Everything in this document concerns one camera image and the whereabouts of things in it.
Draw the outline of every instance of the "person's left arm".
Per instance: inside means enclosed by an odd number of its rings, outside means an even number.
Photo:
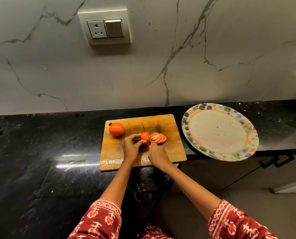
[[[68,239],[118,238],[122,224],[120,207],[130,171],[138,156],[139,147],[146,143],[145,140],[133,143],[133,139],[140,138],[140,135],[141,133],[132,134],[122,141],[124,160],[120,168],[104,193],[90,206]]]

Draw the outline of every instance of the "hand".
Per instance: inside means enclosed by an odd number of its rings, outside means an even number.
[[[132,140],[140,138],[140,135],[141,133],[132,134],[122,141],[122,149],[124,150],[124,161],[129,161],[131,166],[134,164],[137,158],[139,147],[146,143],[146,140],[140,140],[137,143],[133,143]]]
[[[153,143],[149,146],[148,159],[153,164],[153,166],[165,172],[167,168],[173,165],[169,160],[169,157],[163,146],[158,146]]]

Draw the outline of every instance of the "floor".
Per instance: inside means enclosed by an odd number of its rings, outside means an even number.
[[[244,211],[277,237],[296,239],[296,194],[275,195],[268,190],[226,190],[215,193]],[[207,221],[182,192],[167,193],[152,221],[178,239],[211,238]]]

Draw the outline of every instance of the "wooden cutting board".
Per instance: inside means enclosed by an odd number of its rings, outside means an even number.
[[[120,122],[125,133],[120,137],[114,137],[109,133],[109,124]],[[144,132],[143,124],[149,134],[153,132],[162,133],[167,140],[162,144],[165,147],[171,162],[186,161],[186,153],[181,142],[179,131],[174,120],[174,115],[160,115],[150,117],[136,117],[118,120],[110,120],[105,123],[101,160],[99,163],[100,171],[110,171],[119,169],[124,159],[122,150],[122,140],[133,134]],[[144,146],[138,154],[134,167],[151,166],[148,159],[148,146]]]

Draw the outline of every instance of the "wall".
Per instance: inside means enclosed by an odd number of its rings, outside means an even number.
[[[90,47],[79,10],[127,8]],[[0,115],[296,98],[296,0],[0,0]]]

